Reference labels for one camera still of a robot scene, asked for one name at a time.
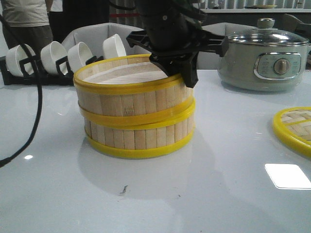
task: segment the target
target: white chair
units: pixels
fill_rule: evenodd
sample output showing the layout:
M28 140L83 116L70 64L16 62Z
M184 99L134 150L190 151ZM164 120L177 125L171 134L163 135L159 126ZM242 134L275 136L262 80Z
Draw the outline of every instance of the white chair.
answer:
M126 37L130 32L141 30L141 28L118 23L90 25L73 30L64 39L62 45L68 51L79 42L84 42L90 48L93 55L100 57L103 55L103 41L114 34L118 34L122 39L127 55L149 53L147 50L139 46L131 48L126 41Z
M203 26L202 29L218 35L228 35L245 29L254 28L253 26L235 23L216 23ZM220 62L219 55L211 52L199 52L197 60L198 69L218 69Z

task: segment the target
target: shelf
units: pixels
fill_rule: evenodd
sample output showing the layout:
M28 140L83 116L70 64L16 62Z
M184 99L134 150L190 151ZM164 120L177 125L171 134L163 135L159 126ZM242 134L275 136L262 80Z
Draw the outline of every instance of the shelf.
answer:
M273 9L202 9L209 14L219 13L311 13L311 9L273 8Z

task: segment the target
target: bamboo steamer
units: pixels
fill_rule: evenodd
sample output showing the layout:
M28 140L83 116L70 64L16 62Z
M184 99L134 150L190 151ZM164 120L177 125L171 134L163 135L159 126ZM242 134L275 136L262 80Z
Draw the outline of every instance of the bamboo steamer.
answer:
M283 109L273 117L272 126L281 142L311 156L311 107Z
M86 136L93 147L122 158L150 158L190 141L192 89L180 75L160 73L144 54L99 61L74 74ZM129 76L116 81L124 74Z

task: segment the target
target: bamboo steamer lid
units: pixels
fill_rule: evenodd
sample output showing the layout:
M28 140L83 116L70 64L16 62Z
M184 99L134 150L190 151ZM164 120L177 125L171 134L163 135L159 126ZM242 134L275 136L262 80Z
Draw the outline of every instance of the bamboo steamer lid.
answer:
M273 119L273 130L288 147L311 156L311 107L295 107L278 112Z

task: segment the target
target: gray t-shirt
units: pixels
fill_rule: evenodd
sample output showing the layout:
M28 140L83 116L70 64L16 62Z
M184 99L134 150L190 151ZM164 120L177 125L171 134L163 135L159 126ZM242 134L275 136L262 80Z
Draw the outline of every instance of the gray t-shirt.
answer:
M37 27L49 24L44 0L1 0L3 17L11 27Z

